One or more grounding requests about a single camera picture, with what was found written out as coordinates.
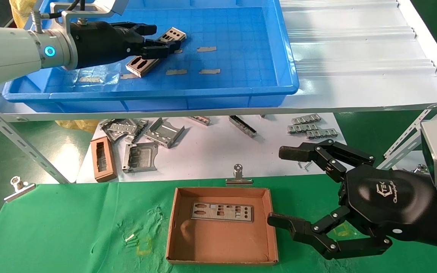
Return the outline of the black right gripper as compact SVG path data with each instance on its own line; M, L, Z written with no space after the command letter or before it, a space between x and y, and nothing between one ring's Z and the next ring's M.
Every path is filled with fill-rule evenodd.
M342 206L315 223L279 213L267 217L268 225L287 230L293 241L310 245L324 259L381 255L392 246L387 236L437 246L437 190L430 176L375 169L374 156L333 140L282 146L278 156L312 161L333 181L343 181ZM355 168L347 171L341 162ZM345 221L368 237L341 241L328 237Z

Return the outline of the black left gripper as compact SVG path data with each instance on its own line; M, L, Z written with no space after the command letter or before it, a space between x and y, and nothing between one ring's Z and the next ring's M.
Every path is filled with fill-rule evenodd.
M140 56L143 60L163 59L181 48L179 40L144 39L143 36L154 35L156 31L156 25L146 23L71 23L71 37L77 52L73 69L111 64L129 56Z

